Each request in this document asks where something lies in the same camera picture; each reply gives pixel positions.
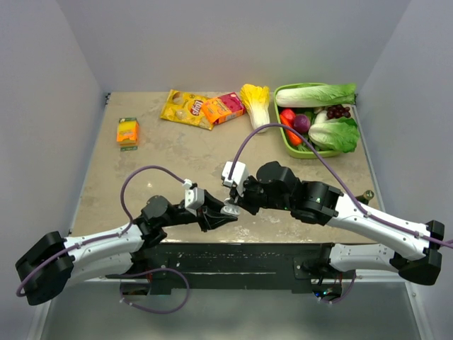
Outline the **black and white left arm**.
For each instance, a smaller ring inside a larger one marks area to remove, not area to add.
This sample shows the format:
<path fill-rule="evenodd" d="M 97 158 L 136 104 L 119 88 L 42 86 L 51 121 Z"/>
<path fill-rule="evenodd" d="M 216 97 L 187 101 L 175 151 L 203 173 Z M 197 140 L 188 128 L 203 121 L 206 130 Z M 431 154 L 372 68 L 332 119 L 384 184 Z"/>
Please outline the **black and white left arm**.
<path fill-rule="evenodd" d="M 40 305 L 66 286 L 97 276 L 138 278 L 147 269 L 147 261 L 138 253 L 163 241 L 166 227 L 196 223 L 207 232 L 238 217 L 238 207 L 203 189 L 188 189 L 179 204 L 155 195 L 138 217 L 116 229 L 82 237 L 63 237 L 58 232 L 41 237 L 15 264 L 21 280 L 16 294 L 29 305 Z"/>

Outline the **white earbud charging case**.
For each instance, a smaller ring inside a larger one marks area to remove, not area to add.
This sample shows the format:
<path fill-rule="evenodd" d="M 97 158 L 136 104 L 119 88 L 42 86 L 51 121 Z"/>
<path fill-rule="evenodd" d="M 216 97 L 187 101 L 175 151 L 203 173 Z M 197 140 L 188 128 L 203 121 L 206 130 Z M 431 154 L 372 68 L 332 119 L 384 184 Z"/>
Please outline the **white earbud charging case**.
<path fill-rule="evenodd" d="M 241 213 L 240 207 L 235 205 L 230 198 L 224 200 L 224 206 L 221 209 L 221 213 L 224 215 L 236 216 L 238 217 Z"/>

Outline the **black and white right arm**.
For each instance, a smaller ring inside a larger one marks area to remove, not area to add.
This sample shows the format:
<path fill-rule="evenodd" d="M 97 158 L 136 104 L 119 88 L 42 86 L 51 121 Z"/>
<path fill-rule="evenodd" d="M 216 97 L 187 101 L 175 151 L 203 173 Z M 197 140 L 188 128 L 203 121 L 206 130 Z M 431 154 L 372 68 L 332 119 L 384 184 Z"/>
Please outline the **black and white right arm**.
<path fill-rule="evenodd" d="M 335 227 L 371 239 L 372 244 L 334 244 L 315 261 L 316 272 L 376 270 L 397 273 L 419 285 L 434 285 L 440 274 L 440 242 L 445 226 L 435 220 L 410 222 L 370 208 L 340 189 L 320 181 L 301 181 L 291 169 L 272 161 L 249 174 L 246 165 L 228 161 L 222 183 L 230 201 L 250 214 L 260 209 L 286 210 L 303 223 Z"/>

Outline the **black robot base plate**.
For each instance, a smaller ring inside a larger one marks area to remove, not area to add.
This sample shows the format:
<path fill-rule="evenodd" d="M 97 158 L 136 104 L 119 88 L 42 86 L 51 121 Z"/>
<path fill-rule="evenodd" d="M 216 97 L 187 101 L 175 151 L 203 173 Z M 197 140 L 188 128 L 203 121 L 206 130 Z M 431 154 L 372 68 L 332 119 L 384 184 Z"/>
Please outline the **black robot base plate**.
<path fill-rule="evenodd" d="M 330 265 L 332 244 L 161 243 L 132 255 L 122 278 L 143 278 L 152 294 L 173 289 L 289 290 L 312 293 L 345 282 Z"/>

